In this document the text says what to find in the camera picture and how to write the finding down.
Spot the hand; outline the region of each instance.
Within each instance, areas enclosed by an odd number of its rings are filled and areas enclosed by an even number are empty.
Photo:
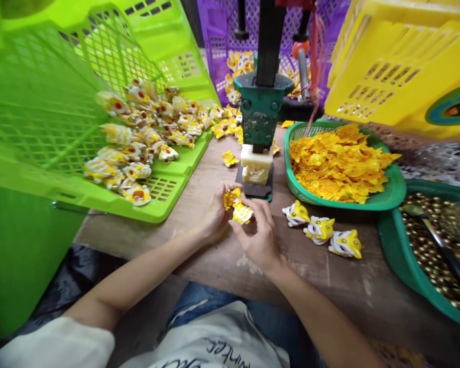
[[[213,194],[208,209],[199,221],[196,231],[201,234],[207,244],[218,242],[225,233],[228,219],[230,218],[230,211],[225,211],[223,195],[235,188],[242,189],[243,186],[238,183],[222,183]]]
[[[284,256],[278,251],[274,237],[274,221],[272,220],[269,203],[262,199],[249,200],[242,193],[242,203],[254,211],[257,222],[257,233],[249,236],[245,233],[242,225],[237,221],[229,221],[244,253],[264,273],[283,264]]]

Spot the person's right hand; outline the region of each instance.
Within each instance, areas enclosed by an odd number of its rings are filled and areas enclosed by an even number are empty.
[[[242,203],[254,211],[257,233],[249,236],[237,221],[229,221],[242,249],[264,273],[282,264],[282,255],[274,238],[274,221],[269,203],[262,199],[249,200],[242,193]]]

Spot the wooden table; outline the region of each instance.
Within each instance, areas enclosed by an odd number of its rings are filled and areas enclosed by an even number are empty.
[[[276,131],[281,148],[285,132],[281,128]],[[163,224],[154,226],[110,214],[87,217],[76,243],[130,260],[188,229],[203,214],[209,195],[218,184],[235,180],[237,166],[229,169],[221,160],[221,154],[228,149],[238,158],[240,145],[232,136],[210,142]],[[335,218],[335,230],[358,230],[363,258],[336,256],[325,246],[315,245],[300,228],[288,227],[281,209],[296,198],[288,188],[283,152],[275,155],[274,165],[271,211],[280,250],[295,269],[344,311],[366,336],[460,366],[460,326],[392,273],[381,249],[375,213],[307,206],[310,215]],[[237,265],[242,256],[240,244],[230,230],[219,245],[199,252],[175,273],[239,296],[290,308],[265,276],[250,273],[249,264]]]

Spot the purple plastic crate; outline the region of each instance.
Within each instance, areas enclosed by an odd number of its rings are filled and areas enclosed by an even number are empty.
[[[326,74],[321,88],[327,88],[327,76],[330,69],[330,55],[334,49],[337,36],[339,35],[342,22],[346,15],[351,0],[320,0],[317,1],[317,12],[325,25],[324,41],[328,62]],[[226,66],[229,51],[256,51],[259,37],[259,0],[246,0],[246,24],[249,31],[249,39],[240,41],[235,38],[234,30],[237,27],[237,0],[198,0],[201,29],[203,31],[206,58],[211,80],[215,86],[218,98],[223,106],[228,104],[225,92],[225,76],[232,71]],[[292,71],[298,68],[298,62],[291,56],[293,48],[293,34],[300,25],[302,10],[299,8],[288,9],[283,25],[283,37],[281,38],[281,63],[280,72],[284,72],[290,66]],[[320,97],[323,104],[327,93]]]

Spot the floor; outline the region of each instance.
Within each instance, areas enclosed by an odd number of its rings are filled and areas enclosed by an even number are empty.
[[[114,331],[116,347],[107,368],[118,368],[126,360],[157,347],[167,319],[187,283],[170,275],[126,313]]]

